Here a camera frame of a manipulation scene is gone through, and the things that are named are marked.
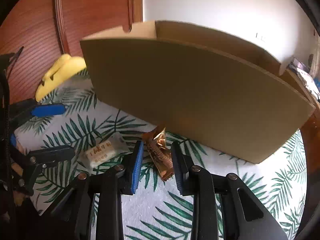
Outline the white nougat snack packet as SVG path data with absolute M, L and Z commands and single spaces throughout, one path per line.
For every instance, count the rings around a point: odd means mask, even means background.
M 92 170 L 106 163 L 122 153 L 128 153 L 129 148 L 119 132 L 114 133 L 107 140 L 88 149 L 80 156 L 85 168 Z

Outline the brown gold snack packet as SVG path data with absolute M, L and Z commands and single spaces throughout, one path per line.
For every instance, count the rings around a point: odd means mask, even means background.
M 167 148 L 165 126 L 159 125 L 142 135 L 142 140 L 155 164 L 161 180 L 167 181 L 174 175 L 171 151 Z

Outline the yellow Pikachu plush toy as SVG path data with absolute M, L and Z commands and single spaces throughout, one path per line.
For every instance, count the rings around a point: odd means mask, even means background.
M 61 55 L 44 74 L 36 90 L 35 100 L 40 102 L 51 91 L 85 68 L 84 58 L 69 54 Z

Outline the palm leaf print bedsheet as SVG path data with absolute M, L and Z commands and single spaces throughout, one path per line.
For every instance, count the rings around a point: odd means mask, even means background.
M 153 129 L 151 124 L 100 102 L 86 70 L 54 89 L 42 103 L 63 103 L 66 112 L 34 117 L 18 128 L 15 132 L 17 144 L 24 153 L 70 145 L 76 155 L 81 155 L 113 133 L 120 133 L 127 146 L 133 148 L 142 133 Z M 307 186 L 306 156 L 300 131 L 257 165 L 174 133 L 167 132 L 166 139 L 167 144 L 178 141 L 183 153 L 210 173 L 237 174 L 276 219 L 287 238 L 295 238 Z M 43 212 L 84 170 L 78 157 L 44 169 L 35 182 L 32 196 L 37 211 Z M 122 208 L 126 239 L 190 238 L 193 198 L 179 194 L 174 178 L 162 181 L 149 155 L 144 156 L 136 194 L 124 196 Z

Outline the wooden headboard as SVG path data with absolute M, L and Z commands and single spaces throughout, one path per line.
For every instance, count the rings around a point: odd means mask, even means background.
M 35 95 L 62 54 L 82 54 L 80 40 L 143 19 L 143 0 L 1 0 L 1 53 L 20 51 L 9 75 L 10 101 Z

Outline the brown cardboard box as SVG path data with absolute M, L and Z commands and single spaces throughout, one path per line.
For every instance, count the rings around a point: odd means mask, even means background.
M 316 108 L 267 51 L 218 30 L 151 21 L 80 45 L 100 101 L 255 164 Z

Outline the stacked papers on cabinet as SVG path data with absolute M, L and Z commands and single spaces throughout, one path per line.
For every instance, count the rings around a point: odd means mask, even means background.
M 313 78 L 304 70 L 305 65 L 293 57 L 288 65 L 288 68 L 291 69 L 300 79 L 303 86 L 315 97 L 316 100 L 319 100 L 319 90 L 316 86 Z

